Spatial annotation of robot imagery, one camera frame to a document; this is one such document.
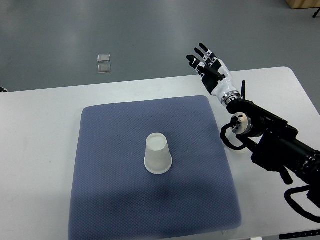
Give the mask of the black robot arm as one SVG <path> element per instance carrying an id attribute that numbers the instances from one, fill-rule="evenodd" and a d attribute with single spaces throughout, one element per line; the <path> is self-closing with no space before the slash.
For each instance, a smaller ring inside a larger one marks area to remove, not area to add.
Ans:
<path id="1" fill-rule="evenodd" d="M 226 106 L 233 116 L 221 128 L 223 143 L 235 151 L 250 150 L 254 164 L 278 172 L 287 185 L 293 183 L 290 172 L 308 185 L 319 184 L 320 152 L 297 140 L 298 130 L 286 120 L 245 99 L 245 86 Z"/>

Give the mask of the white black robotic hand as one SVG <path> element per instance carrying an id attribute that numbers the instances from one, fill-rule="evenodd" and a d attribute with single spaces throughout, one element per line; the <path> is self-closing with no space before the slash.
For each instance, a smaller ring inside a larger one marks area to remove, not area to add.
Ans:
<path id="1" fill-rule="evenodd" d="M 239 99 L 241 94 L 234 87 L 233 76 L 225 63 L 203 43 L 200 43 L 194 51 L 199 57 L 189 54 L 186 59 L 189 61 L 189 66 L 201 77 L 208 93 L 217 97 L 224 106 Z"/>

